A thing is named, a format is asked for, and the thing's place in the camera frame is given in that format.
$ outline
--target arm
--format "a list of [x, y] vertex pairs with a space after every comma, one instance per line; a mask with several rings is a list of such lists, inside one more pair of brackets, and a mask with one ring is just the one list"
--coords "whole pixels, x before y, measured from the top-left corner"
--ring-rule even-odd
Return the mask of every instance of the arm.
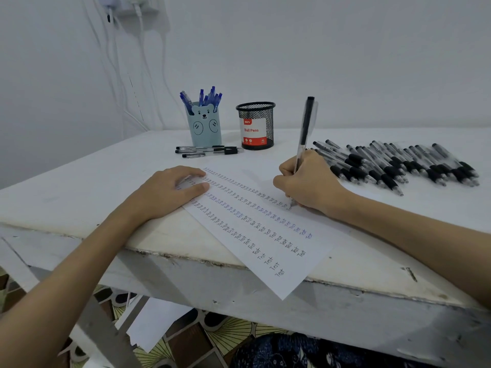
[[280, 165], [274, 185], [302, 205], [381, 237], [491, 308], [491, 235], [379, 203], [345, 189], [322, 157], [306, 151]]
[[179, 166], [155, 173], [0, 320], [0, 367], [45, 367], [56, 357], [98, 281], [133, 231], [208, 190], [208, 183], [176, 190], [176, 184], [188, 175], [204, 176], [205, 172]]

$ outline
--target tabletop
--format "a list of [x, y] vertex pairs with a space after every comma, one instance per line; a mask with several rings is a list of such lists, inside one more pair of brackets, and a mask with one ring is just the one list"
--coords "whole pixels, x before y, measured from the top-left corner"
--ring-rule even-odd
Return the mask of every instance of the tabletop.
[[[490, 137], [491, 128], [316, 129], [310, 142], [329, 138], [341, 146], [367, 145], [373, 139], [403, 146], [440, 143], [476, 168], [481, 175], [479, 187], [450, 183], [444, 188], [427, 179], [411, 178], [404, 186], [404, 197], [369, 185], [363, 186], [364, 191], [386, 204], [491, 232]], [[224, 131], [222, 138], [226, 145], [240, 145], [239, 131]], [[267, 158], [279, 165], [296, 153], [298, 129], [276, 130], [274, 141], [274, 147], [267, 150], [213, 158], [233, 157], [240, 162], [242, 157], [250, 157], [246, 153], [255, 153], [258, 160]], [[0, 190], [0, 223], [87, 237], [156, 170], [179, 164], [204, 165], [209, 157], [187, 160], [174, 153], [176, 146], [190, 142], [188, 131], [150, 131]], [[127, 248], [223, 266], [243, 266], [182, 208], [142, 226]], [[309, 278], [396, 297], [479, 308], [472, 298], [419, 261], [356, 229], [337, 243]]]

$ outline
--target dark blue floral clothing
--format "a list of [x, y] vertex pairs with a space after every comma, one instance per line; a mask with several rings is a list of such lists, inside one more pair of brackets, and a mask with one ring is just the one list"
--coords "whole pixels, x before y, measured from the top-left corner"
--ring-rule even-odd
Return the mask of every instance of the dark blue floral clothing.
[[302, 334], [270, 334], [241, 346], [231, 368], [429, 368], [395, 356]]

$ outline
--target hand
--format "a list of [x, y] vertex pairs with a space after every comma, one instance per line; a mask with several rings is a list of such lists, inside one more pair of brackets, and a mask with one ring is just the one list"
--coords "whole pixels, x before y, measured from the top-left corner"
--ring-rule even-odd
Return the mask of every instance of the hand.
[[339, 183], [325, 160], [315, 151], [308, 149], [302, 154], [302, 163], [293, 174], [295, 160], [296, 157], [292, 157], [279, 166], [283, 175], [274, 177], [273, 185], [299, 204], [340, 219], [354, 194]]
[[201, 169], [182, 165], [156, 172], [133, 192], [117, 211], [134, 217], [138, 225], [150, 219], [161, 218], [208, 191], [210, 184], [207, 182], [176, 190], [176, 185], [187, 176], [204, 175], [206, 173]]

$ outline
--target person's right arm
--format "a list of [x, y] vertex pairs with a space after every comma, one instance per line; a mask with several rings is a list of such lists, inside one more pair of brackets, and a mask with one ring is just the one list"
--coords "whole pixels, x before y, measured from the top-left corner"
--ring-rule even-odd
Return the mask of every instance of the person's right arm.
[[298, 203], [376, 235], [491, 308], [491, 235], [411, 213], [344, 188], [324, 159], [307, 150], [280, 165], [274, 185]]

